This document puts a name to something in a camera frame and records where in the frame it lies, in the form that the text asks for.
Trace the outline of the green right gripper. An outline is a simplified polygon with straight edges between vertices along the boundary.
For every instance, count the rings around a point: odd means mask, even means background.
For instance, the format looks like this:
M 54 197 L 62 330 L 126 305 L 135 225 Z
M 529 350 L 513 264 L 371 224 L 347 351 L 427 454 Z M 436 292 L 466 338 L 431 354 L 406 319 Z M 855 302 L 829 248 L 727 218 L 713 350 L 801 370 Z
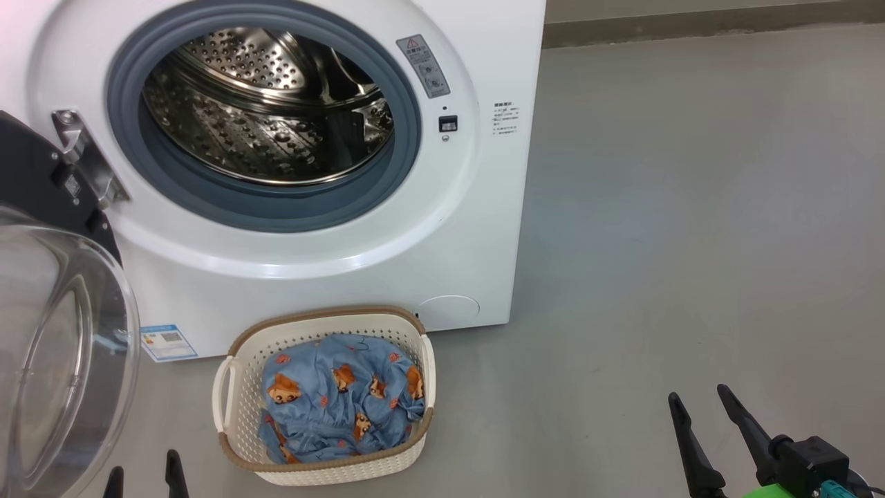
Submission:
M 793 495 L 783 486 L 774 484 L 776 482 L 776 463 L 770 454 L 772 439 L 727 385 L 719 384 L 717 393 L 728 418 L 739 428 L 750 457 L 755 463 L 756 481 L 759 485 L 768 485 L 748 492 L 744 495 L 745 498 L 824 497 L 822 488 Z M 668 407 L 672 416 L 680 458 L 682 458 L 689 497 L 726 497 L 723 491 L 726 481 L 721 473 L 711 466 L 705 452 L 702 451 L 692 430 L 692 419 L 679 394 L 670 393 L 668 395 Z

